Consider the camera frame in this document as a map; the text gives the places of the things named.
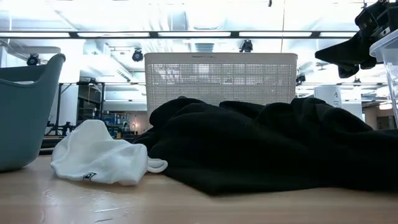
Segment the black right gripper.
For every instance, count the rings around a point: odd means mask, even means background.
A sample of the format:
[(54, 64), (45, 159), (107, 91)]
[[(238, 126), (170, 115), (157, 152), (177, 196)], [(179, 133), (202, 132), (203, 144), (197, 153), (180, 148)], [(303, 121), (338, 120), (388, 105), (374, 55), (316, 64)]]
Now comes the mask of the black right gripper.
[(349, 40), (315, 52), (315, 58), (338, 66), (338, 76), (349, 78), (377, 65), (370, 46), (398, 29), (398, 0), (377, 0), (354, 20), (359, 31)]

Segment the white perforated laundry basket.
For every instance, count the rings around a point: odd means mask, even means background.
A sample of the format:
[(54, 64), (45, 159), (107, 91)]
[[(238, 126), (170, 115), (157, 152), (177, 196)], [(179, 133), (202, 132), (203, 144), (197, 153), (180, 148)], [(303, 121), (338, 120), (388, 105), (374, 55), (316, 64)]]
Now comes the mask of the white perforated laundry basket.
[(293, 53), (148, 53), (147, 110), (151, 113), (180, 96), (211, 105), (290, 103), (297, 60)]

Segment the black metal frame stand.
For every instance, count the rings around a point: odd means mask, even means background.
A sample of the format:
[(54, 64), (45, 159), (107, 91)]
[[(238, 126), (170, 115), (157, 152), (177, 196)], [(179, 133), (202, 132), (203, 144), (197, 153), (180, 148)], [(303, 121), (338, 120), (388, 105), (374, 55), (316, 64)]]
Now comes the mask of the black metal frame stand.
[(103, 101), (105, 83), (103, 82), (76, 82), (76, 83), (59, 83), (56, 89), (55, 98), (52, 104), (49, 120), (45, 130), (45, 136), (63, 136), (59, 132), (61, 127), (66, 124), (76, 124), (78, 114), (78, 88), (80, 86), (96, 86), (100, 85), (101, 100), (100, 114), (103, 112)]

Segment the black ceiling light rail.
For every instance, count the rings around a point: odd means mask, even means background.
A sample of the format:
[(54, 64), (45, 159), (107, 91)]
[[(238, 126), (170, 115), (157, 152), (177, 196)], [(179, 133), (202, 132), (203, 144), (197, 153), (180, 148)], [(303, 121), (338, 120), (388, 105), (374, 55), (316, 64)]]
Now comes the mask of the black ceiling light rail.
[(355, 31), (0, 31), (0, 39), (349, 39)]

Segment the white sock with logo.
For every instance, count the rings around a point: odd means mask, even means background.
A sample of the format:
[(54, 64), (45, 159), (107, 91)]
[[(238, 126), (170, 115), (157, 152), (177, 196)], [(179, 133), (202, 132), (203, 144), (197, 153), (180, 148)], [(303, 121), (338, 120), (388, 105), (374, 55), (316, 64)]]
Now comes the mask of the white sock with logo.
[(113, 139), (104, 122), (91, 119), (54, 147), (50, 166), (62, 179), (137, 185), (146, 173), (166, 170), (168, 162), (149, 157), (143, 144)]

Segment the teal plastic basket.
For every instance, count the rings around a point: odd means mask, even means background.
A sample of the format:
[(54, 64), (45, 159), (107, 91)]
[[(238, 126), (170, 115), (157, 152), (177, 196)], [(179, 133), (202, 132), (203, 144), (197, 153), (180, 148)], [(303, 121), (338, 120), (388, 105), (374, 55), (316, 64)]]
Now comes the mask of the teal plastic basket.
[(57, 54), (45, 65), (0, 68), (0, 172), (39, 155), (65, 61)]

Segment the clear plastic bin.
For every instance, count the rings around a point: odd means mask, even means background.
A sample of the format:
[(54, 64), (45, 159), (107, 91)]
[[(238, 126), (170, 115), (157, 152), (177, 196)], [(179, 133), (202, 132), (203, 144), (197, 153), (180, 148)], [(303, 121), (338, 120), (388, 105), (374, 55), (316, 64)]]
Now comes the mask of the clear plastic bin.
[(392, 109), (398, 127), (398, 29), (373, 43), (369, 54), (386, 68)]

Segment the black cloth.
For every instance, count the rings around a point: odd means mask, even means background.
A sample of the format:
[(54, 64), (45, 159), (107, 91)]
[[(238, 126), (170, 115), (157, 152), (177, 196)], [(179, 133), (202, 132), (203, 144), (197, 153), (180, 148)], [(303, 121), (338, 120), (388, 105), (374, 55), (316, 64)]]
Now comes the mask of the black cloth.
[(135, 139), (164, 174), (208, 195), (338, 187), (398, 192), (398, 129), (375, 130), (318, 98), (217, 106), (180, 97)]

